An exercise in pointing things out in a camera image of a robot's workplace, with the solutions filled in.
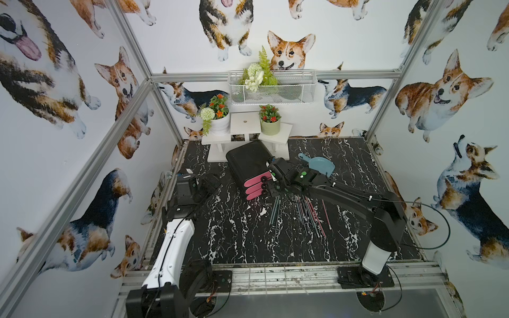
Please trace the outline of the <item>red pencil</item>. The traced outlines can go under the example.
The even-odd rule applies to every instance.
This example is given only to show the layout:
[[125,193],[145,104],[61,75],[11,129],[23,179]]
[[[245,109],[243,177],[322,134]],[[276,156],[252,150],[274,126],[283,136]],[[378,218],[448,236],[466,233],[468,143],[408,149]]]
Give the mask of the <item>red pencil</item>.
[[312,209],[313,209],[313,212],[314,212],[314,215],[315,215],[315,222],[317,224],[317,228],[318,228],[318,231],[319,231],[319,235],[321,235],[323,238],[326,237],[326,234],[325,234],[325,231],[323,230],[323,227],[322,227],[322,223],[321,221],[319,220],[319,217],[318,217],[318,214],[316,212],[316,210],[314,209],[314,206],[312,204],[312,201],[309,199],[311,205],[312,205]]

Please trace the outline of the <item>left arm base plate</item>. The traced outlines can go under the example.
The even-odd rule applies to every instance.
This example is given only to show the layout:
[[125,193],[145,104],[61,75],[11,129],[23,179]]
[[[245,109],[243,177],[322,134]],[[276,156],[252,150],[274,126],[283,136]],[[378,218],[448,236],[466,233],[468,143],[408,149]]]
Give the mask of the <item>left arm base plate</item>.
[[231,270],[213,270],[212,272],[201,271],[195,274],[186,295],[195,296],[203,293],[230,293],[233,283]]

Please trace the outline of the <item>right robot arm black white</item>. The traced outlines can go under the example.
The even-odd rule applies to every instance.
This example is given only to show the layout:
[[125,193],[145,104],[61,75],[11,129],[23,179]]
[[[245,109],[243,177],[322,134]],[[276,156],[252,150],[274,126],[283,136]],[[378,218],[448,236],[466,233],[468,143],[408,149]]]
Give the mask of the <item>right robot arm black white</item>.
[[398,250],[407,224],[404,208],[395,193],[368,193],[333,182],[330,176],[334,165],[328,161],[314,164],[310,160],[307,167],[300,167],[276,158],[268,169],[282,192],[328,201],[368,221],[370,242],[359,275],[370,279],[379,277],[390,256]]

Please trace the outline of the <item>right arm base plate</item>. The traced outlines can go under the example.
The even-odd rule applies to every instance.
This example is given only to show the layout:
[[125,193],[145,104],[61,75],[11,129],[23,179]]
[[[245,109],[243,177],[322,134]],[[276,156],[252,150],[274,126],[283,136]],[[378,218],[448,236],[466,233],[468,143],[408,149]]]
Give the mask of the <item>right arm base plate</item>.
[[358,288],[391,288],[395,286],[388,266],[385,266],[380,274],[373,274],[362,266],[337,267],[337,282],[343,289]]

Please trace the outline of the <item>black drawer cabinet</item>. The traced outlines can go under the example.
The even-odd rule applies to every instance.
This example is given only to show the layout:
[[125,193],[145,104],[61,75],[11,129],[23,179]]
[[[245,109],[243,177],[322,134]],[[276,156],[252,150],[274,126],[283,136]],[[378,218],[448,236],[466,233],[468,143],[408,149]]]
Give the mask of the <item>black drawer cabinet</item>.
[[260,140],[230,150],[226,159],[237,184],[243,189],[244,182],[269,171],[274,156]]

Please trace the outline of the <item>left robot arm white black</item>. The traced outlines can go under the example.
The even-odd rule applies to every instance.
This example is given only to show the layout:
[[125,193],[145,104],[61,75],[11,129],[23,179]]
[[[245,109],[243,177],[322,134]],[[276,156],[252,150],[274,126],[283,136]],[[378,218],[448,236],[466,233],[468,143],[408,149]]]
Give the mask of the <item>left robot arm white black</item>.
[[180,174],[175,193],[162,208],[164,240],[150,274],[141,288],[131,290],[125,307],[127,317],[189,317],[196,294],[213,283],[210,262],[184,265],[186,250],[195,232],[194,222],[205,202],[221,186],[217,174],[198,178]]

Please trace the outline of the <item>pink pencil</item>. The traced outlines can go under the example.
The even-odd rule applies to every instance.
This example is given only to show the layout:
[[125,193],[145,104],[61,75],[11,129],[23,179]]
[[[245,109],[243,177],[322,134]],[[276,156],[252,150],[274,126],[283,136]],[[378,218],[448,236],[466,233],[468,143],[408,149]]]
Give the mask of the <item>pink pencil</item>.
[[328,216],[326,204],[325,204],[325,201],[323,201],[323,200],[322,200],[322,206],[323,206],[323,211],[324,211],[325,216],[326,216],[327,226],[328,226],[329,230],[332,231],[332,227],[331,227],[330,219],[329,219],[329,216]]

